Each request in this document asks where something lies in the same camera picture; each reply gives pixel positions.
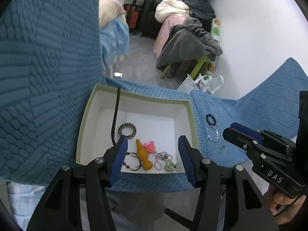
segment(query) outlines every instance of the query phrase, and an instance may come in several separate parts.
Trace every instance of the pillow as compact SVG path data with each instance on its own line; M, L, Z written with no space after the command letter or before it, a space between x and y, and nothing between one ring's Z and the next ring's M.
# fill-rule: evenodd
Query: pillow
M115 19L117 15L125 13L125 9L118 0L100 0L99 1L99 27Z

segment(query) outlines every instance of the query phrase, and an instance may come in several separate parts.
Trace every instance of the metal screw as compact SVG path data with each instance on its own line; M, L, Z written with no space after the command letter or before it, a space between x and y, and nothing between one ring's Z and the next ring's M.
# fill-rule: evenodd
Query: metal screw
M236 168L237 171L243 171L244 170L244 167L242 165L236 165L235 168Z
M204 164L210 164L211 163L211 160L210 159L208 159L208 158L203 158L202 159L202 162L204 163Z
M103 163L103 162L104 162L104 158L103 158L103 157L97 157L97 158L95 159L95 163L100 164L100 163Z
M65 164L62 166L62 170L63 171L68 171L70 169L70 165L69 164Z

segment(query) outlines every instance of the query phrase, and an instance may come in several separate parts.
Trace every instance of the gray floor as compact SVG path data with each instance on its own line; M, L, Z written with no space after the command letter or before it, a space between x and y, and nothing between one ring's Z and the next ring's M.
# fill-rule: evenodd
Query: gray floor
M179 71L174 78L159 79L162 72L155 66L154 42L155 39L130 34L129 54L122 62L114 64L114 71L122 73L122 78L128 81L177 89L187 74Z
M186 74L178 72L174 78L159 79L161 71L155 67L154 42L154 39L131 34L130 52L114 65L114 71L123 73L125 80L177 89ZM198 197L199 189L176 193L121 193L121 203L115 210L141 230L184 231L188 229L164 214L165 208L192 220Z
M124 215L140 230L186 231L187 228L165 215L165 208L193 220L199 189L176 193L121 193L116 212Z

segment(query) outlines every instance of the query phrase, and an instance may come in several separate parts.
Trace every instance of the orange toy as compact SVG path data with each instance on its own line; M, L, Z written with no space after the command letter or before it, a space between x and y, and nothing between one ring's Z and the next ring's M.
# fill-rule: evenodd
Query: orange toy
M153 163L150 162L147 157L149 153L146 148L141 144L140 140L136 140L137 145L137 157L143 162L142 167L144 170L149 170L153 167Z

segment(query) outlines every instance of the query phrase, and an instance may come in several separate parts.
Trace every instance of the pink flower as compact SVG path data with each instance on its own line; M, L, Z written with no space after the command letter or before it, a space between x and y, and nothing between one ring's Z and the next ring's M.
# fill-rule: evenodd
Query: pink flower
M150 141L149 143L145 143L143 144L143 146L146 148L146 150L149 152L149 153L154 153L156 148L154 146L154 141Z

